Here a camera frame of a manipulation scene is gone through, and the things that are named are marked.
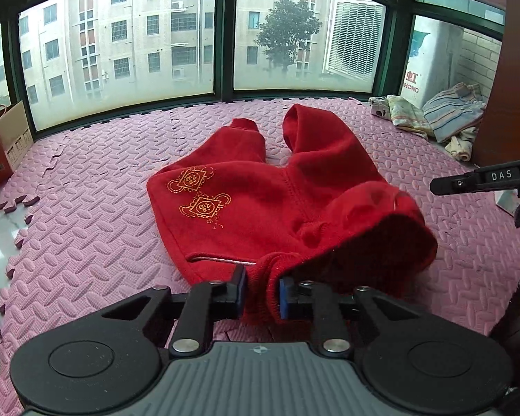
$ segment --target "folded clothes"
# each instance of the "folded clothes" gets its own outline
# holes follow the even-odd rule
[[[429,123],[424,118],[424,113],[406,98],[388,95],[387,102],[391,109],[393,125],[398,129],[409,131],[425,140],[428,136],[434,135]]]
[[[445,150],[457,161],[470,161],[472,157],[472,143],[476,139],[477,128],[471,127],[462,130],[456,136],[453,136],[445,147]]]
[[[445,142],[462,130],[477,126],[485,108],[479,84],[458,83],[428,100],[422,110],[437,142]]]

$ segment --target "foam floor tile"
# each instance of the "foam floor tile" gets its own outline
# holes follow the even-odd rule
[[[354,99],[275,99],[155,111],[61,133],[35,144],[4,189],[23,195],[28,230],[10,259],[10,288],[0,293],[0,414],[21,412],[8,364],[18,346],[45,330],[154,284],[189,286],[162,244],[146,181],[189,154],[231,119],[249,118],[266,138],[267,161],[284,166],[291,152],[281,123],[295,102],[335,112],[358,136],[380,173],[409,192],[439,241],[437,259],[413,285],[411,299],[431,312],[487,334],[520,280],[520,229],[486,194],[436,197],[432,178],[466,169],[430,143],[373,118]],[[216,324],[215,339],[285,339],[281,327]]]

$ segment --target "brick wall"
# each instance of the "brick wall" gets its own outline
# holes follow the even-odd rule
[[[487,101],[493,86],[501,42],[484,34],[465,29],[456,67],[457,83],[480,83],[481,93]]]

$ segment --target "tree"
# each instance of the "tree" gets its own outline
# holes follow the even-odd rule
[[[321,26],[306,1],[279,0],[269,10],[266,23],[259,26],[261,31],[255,41],[266,48],[264,54],[270,66],[281,66],[287,73],[287,67],[296,62],[299,43],[319,33]]]

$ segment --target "cardboard box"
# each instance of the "cardboard box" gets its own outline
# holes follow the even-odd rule
[[[33,145],[23,102],[0,111],[0,183],[21,164]]]

